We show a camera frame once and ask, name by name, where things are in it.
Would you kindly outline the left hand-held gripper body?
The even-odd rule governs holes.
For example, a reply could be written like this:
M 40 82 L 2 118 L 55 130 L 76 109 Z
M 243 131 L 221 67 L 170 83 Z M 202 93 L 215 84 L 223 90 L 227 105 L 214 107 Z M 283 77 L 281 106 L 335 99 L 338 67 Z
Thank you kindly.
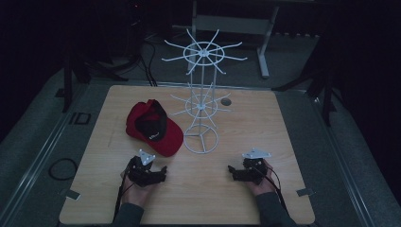
M 140 149 L 139 155 L 131 158 L 128 163 L 129 179 L 141 187 L 160 183 L 162 181 L 162 172 L 152 172 L 150 170 L 154 160 L 155 155 L 148 154 Z

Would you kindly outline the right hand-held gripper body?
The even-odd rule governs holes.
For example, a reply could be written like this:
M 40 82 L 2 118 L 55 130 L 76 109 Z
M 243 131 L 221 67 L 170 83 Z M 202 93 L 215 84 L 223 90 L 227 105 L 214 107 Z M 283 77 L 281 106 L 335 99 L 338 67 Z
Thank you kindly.
M 258 148 L 252 148 L 250 151 L 243 153 L 242 157 L 244 158 L 244 168 L 235 172 L 235 179 L 259 185 L 268 172 L 264 159 L 270 158 L 271 154 Z

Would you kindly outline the red and black baseball cap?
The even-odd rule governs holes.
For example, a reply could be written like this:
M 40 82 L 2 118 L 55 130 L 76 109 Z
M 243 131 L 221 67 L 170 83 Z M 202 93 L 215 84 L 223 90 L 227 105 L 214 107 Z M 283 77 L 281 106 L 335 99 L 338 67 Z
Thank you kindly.
M 156 99 L 138 102 L 131 108 L 126 134 L 145 142 L 165 157 L 173 156 L 183 144 L 182 129 L 167 116 Z

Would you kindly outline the white wire hat rack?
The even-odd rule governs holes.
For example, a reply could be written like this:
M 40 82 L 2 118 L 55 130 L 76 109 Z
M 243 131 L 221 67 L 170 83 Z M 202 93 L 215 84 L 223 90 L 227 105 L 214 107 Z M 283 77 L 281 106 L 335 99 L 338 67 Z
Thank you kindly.
M 226 49 L 242 45 L 242 43 L 219 45 L 215 39 L 219 34 L 217 30 L 210 41 L 197 41 L 189 30 L 186 30 L 191 44 L 182 46 L 166 41 L 169 46 L 180 48 L 183 53 L 180 57 L 164 59 L 164 61 L 185 60 L 188 63 L 187 75 L 189 81 L 189 97 L 172 96 L 183 103 L 183 109 L 174 115 L 187 114 L 192 118 L 190 125 L 183 133 L 183 144 L 191 152 L 207 154 L 214 151 L 219 142 L 218 126 L 214 116 L 218 112 L 229 112 L 227 106 L 220 103 L 230 94 L 217 96 L 218 74 L 225 75 L 219 64 L 225 60 L 245 61 L 247 58 L 229 56 Z

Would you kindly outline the person's left hand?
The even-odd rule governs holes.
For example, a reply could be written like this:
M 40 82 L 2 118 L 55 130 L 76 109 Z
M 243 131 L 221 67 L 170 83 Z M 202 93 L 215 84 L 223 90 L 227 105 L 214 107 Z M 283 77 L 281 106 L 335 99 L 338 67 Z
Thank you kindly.
M 144 208 L 153 191 L 157 188 L 157 184 L 141 187 L 126 177 L 124 172 L 120 176 L 123 180 L 121 204 L 130 203 Z

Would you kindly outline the person's right hand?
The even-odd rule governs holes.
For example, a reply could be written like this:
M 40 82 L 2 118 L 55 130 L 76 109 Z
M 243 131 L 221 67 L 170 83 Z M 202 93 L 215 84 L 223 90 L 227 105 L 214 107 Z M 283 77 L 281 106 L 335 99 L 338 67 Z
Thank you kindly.
M 254 184 L 254 183 L 249 183 L 245 182 L 245 185 L 250 189 L 252 194 L 254 196 L 259 196 L 265 193 L 275 193 L 276 188 L 274 187 L 274 180 L 272 179 L 272 166 L 267 162 L 264 161 L 264 164 L 268 168 L 267 174 L 265 175 L 265 178 L 262 180 L 260 184 Z

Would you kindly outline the black tripod stand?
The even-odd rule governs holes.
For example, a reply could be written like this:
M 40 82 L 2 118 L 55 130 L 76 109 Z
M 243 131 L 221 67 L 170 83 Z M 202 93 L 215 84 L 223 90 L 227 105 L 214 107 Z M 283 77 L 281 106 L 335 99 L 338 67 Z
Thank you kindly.
M 309 97 L 317 98 L 323 93 L 322 118 L 324 123 L 330 127 L 334 77 L 339 68 L 340 55 L 338 49 L 330 42 L 320 39 L 306 61 L 300 76 L 284 85 L 273 87 L 272 90 L 285 92 L 311 79 L 311 83 L 306 89 L 306 94 Z
M 128 81 L 85 54 L 75 42 L 68 40 L 63 52 L 63 88 L 57 92 L 58 96 L 63 97 L 64 113 L 68 111 L 73 101 L 73 76 L 76 76 L 80 83 L 89 83 L 91 81 L 89 67 L 99 71 L 106 78 Z

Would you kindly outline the black floor bracket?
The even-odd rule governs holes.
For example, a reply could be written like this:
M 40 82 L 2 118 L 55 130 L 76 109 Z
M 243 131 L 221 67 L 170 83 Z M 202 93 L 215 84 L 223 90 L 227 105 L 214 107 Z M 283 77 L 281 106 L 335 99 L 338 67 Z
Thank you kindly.
M 88 125 L 92 115 L 90 113 L 73 113 L 69 124 L 70 125 Z

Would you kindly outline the white metal desk frame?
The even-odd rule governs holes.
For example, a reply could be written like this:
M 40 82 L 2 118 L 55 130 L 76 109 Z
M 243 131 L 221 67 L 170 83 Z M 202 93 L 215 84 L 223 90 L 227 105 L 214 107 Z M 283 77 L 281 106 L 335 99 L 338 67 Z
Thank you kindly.
M 279 7 L 273 7 L 269 13 L 269 19 L 239 18 L 229 16 L 206 15 L 198 13 L 200 0 L 192 0 L 192 25 L 191 34 L 196 36 L 198 30 L 219 30 L 228 33 L 260 35 L 263 43 L 256 48 L 261 77 L 268 79 L 270 72 L 265 57 L 272 30 L 275 24 Z

